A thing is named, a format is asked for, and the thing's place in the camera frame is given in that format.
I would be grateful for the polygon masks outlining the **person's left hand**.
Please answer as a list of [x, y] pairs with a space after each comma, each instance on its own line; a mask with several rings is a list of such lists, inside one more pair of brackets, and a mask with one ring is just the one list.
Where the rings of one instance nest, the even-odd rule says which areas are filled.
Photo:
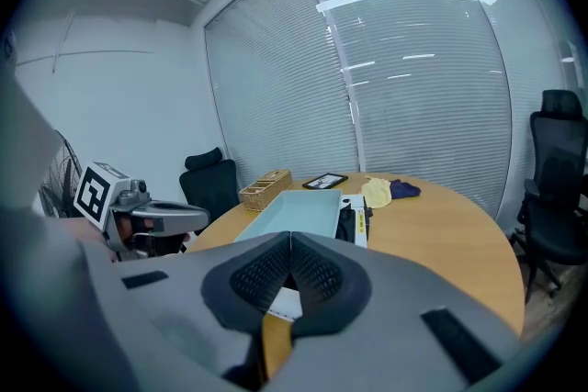
[[116, 263], [119, 260], [116, 253], [108, 247], [102, 233], [85, 218], [67, 218], [63, 224], [78, 239], [91, 241], [103, 247], [111, 262]]

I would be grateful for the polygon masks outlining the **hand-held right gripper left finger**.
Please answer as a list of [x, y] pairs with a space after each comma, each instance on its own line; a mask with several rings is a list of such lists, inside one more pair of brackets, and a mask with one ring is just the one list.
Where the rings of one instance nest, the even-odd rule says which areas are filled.
[[124, 392], [265, 392], [263, 320], [290, 272], [287, 232], [105, 264], [105, 376]]

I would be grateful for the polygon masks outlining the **black office chair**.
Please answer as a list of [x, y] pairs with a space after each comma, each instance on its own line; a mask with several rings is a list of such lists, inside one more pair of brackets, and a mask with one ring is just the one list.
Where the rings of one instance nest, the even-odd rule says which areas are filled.
[[221, 149], [188, 156], [179, 184], [189, 205], [206, 209], [209, 224], [240, 204], [236, 164]]
[[525, 301], [537, 271], [561, 289], [550, 262], [578, 266], [588, 262], [588, 212], [580, 208], [588, 153], [588, 118], [578, 96], [568, 90], [542, 92], [541, 108], [529, 125], [535, 152], [534, 176], [524, 182], [524, 199], [509, 241], [519, 245], [517, 260], [529, 267]]

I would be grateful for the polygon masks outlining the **black picture frame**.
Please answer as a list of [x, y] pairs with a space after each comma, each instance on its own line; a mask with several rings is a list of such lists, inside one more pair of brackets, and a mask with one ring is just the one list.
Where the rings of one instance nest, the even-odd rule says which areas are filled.
[[310, 190], [332, 189], [348, 179], [347, 175], [327, 173], [316, 177], [302, 186]]

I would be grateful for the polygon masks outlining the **light blue plastic tray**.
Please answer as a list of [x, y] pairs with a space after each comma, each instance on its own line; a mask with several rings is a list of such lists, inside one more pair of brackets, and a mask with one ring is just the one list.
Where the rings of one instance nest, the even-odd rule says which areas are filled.
[[334, 239], [341, 199], [342, 191], [335, 189], [281, 192], [234, 242], [282, 231], [306, 232]]

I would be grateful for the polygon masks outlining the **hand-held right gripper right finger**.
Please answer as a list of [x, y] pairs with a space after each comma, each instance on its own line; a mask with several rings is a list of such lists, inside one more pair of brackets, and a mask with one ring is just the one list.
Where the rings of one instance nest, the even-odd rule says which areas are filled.
[[302, 314], [265, 392], [464, 392], [516, 353], [494, 312], [425, 266], [295, 232]]

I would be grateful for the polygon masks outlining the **dark purple cloth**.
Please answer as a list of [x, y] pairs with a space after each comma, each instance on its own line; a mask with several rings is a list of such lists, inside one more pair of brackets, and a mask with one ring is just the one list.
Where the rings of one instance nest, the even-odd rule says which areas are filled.
[[400, 179], [390, 181], [390, 197], [392, 199], [417, 197], [420, 194], [421, 189], [417, 186], [403, 182]]

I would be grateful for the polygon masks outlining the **wicker basket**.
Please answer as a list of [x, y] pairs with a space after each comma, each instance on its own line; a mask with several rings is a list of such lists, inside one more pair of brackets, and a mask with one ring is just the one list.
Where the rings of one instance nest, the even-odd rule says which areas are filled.
[[240, 191], [239, 197], [247, 210], [263, 211], [281, 192], [293, 186], [291, 171], [277, 169], [258, 178]]

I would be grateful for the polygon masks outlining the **person's grey shirt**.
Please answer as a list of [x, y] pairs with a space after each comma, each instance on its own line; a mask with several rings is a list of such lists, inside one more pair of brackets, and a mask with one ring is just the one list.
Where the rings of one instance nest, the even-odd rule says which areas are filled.
[[0, 62], [0, 350], [21, 389], [139, 392], [105, 322], [80, 240], [32, 204], [60, 147]]

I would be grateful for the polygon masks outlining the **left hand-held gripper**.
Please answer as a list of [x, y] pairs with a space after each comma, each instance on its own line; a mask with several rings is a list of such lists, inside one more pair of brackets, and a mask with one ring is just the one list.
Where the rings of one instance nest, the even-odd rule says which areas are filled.
[[121, 191], [130, 188], [130, 176], [105, 162], [90, 162], [74, 198], [76, 209], [99, 230], [119, 261], [164, 255], [163, 235], [205, 229], [206, 209], [183, 203], [148, 201], [122, 206]]

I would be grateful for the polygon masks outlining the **yellow cloth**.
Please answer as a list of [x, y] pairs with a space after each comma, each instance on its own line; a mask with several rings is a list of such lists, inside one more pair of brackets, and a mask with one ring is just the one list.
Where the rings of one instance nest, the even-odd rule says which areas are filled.
[[361, 194], [366, 205], [372, 209], [382, 208], [391, 202], [390, 181], [366, 176], [367, 181], [361, 186]]

